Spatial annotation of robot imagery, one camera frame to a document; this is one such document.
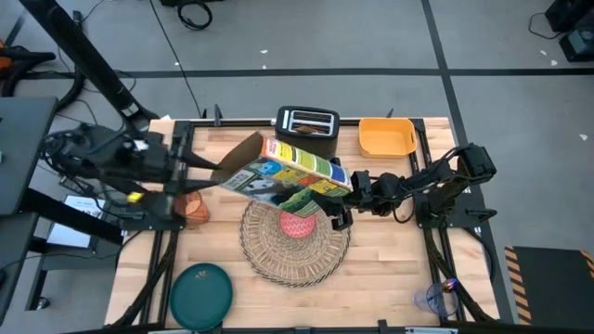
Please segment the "orange bowl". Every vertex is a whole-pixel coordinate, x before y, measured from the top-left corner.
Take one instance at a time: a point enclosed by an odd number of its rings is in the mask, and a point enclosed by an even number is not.
[[[415,126],[405,118],[364,118],[359,147],[366,158],[403,158],[417,149]]]

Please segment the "wooden table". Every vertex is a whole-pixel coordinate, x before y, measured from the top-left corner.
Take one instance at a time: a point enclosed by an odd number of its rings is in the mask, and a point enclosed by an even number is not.
[[[434,160],[454,146],[447,118],[424,119]],[[165,134],[174,121],[153,121],[150,131]],[[194,151],[210,161],[227,152],[255,130],[272,135],[272,127],[196,128]],[[391,172],[409,176],[408,159],[366,159],[359,155],[358,128],[341,127],[337,155],[350,171],[371,174]],[[422,161],[420,148],[419,161]],[[190,178],[206,178],[210,171],[192,169]],[[310,288],[290,289],[259,277],[239,246],[239,220],[249,200],[220,187],[201,192],[211,211],[211,221],[180,233],[175,255],[174,280],[194,263],[216,263],[231,276],[233,306],[225,328],[375,327],[378,319],[388,326],[438,325],[435,315],[419,311],[411,301],[415,291],[431,285],[427,251],[414,219],[400,225],[390,217],[354,212],[352,240],[344,262],[325,281]],[[407,200],[397,213],[411,210]],[[481,245],[458,229],[449,230],[458,278],[471,296],[491,316],[497,306]],[[120,317],[146,281],[154,232],[145,231],[123,250],[116,272],[106,323]],[[163,240],[162,250],[167,245]],[[149,322],[157,320],[161,286],[155,288]],[[168,328],[179,325],[168,314]]]

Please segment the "round wicker mat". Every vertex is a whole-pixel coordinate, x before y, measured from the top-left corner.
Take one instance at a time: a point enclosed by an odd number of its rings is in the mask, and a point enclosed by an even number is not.
[[[303,238],[291,238],[280,228],[281,210],[252,201],[243,213],[239,240],[243,253],[260,276],[283,286],[298,288],[326,279],[344,259],[350,229],[332,230],[322,211],[316,227]]]

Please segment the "concrete floor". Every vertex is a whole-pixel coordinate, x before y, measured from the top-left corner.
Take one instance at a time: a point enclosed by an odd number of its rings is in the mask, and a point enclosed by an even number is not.
[[[98,0],[60,0],[71,12],[87,13]],[[418,69],[419,75],[317,75],[192,77],[200,105],[221,106],[227,118],[273,117],[279,106],[306,105],[338,110],[342,116],[447,116],[458,120],[469,141],[488,148],[498,175],[483,186],[502,270],[503,247],[537,246],[594,253],[594,77],[560,75],[558,69],[594,68],[571,64],[557,41],[527,31],[529,17],[546,10],[550,0],[226,0],[213,3],[213,25],[204,32],[186,30],[175,12],[157,5],[163,25],[186,70],[275,69]],[[447,93],[426,14],[430,5],[443,46],[445,64],[459,69],[543,69],[539,76],[493,71],[451,77]],[[0,38],[6,38],[22,7],[0,3]],[[175,58],[148,0],[105,1],[85,22],[87,34],[114,69],[142,74],[134,95],[160,115],[196,118]],[[543,17],[535,30],[552,33]],[[35,51],[57,46],[26,17],[14,45]],[[65,71],[58,60],[37,71]],[[131,79],[123,80],[128,86]],[[62,96],[70,80],[29,80],[18,96]],[[99,94],[84,92],[99,123],[119,128],[121,121]],[[63,115],[91,122],[88,110],[74,103]],[[77,123],[56,118],[52,130]],[[589,138],[583,140],[580,135]],[[57,177],[38,169],[32,186],[56,199],[66,190]],[[40,224],[38,233],[46,233]],[[23,269],[17,293],[0,333],[56,333],[99,328],[109,301],[112,268],[52,272],[44,295],[49,309],[24,312],[35,260]],[[498,294],[510,294],[510,286]],[[502,311],[504,320],[517,320]]]

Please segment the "teal plate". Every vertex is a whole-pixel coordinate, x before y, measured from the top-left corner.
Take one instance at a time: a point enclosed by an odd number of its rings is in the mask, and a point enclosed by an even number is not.
[[[171,313],[189,330],[204,331],[220,324],[231,308],[233,288],[225,270],[212,263],[186,269],[171,290]]]

